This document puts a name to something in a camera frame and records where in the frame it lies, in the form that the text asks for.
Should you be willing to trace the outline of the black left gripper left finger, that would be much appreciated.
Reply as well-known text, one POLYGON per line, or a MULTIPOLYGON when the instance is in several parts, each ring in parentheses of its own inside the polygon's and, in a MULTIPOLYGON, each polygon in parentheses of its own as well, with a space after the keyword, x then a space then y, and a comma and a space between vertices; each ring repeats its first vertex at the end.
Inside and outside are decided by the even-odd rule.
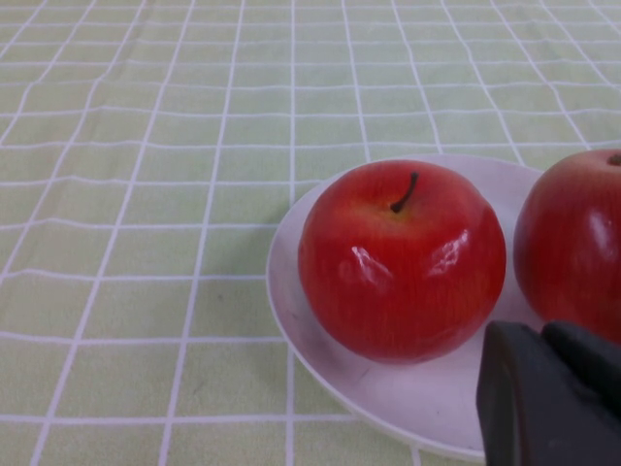
POLYGON ((620 462, 620 417, 525 324, 487 325, 476 409, 489 465, 620 462))

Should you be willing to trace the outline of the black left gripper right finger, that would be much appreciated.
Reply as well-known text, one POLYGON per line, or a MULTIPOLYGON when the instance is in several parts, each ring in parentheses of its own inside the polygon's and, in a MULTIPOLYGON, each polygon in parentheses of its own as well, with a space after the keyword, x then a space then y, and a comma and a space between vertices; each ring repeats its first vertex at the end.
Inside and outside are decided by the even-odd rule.
POLYGON ((541 336, 572 375, 620 417, 620 345, 568 321, 546 323, 541 336))

